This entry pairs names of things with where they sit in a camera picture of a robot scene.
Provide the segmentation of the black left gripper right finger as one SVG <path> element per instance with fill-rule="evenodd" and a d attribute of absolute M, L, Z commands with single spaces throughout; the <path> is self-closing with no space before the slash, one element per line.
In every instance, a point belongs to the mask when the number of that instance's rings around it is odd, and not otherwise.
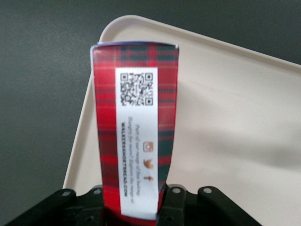
<path fill-rule="evenodd" d="M 187 189 L 179 184 L 166 185 L 157 226 L 183 226 Z"/>

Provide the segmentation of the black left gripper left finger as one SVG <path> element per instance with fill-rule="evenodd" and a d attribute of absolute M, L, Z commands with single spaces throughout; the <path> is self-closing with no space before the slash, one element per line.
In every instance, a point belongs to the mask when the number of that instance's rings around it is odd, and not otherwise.
<path fill-rule="evenodd" d="M 76 226 L 104 226 L 103 186 L 94 186 L 79 198 L 80 211 L 76 216 Z"/>

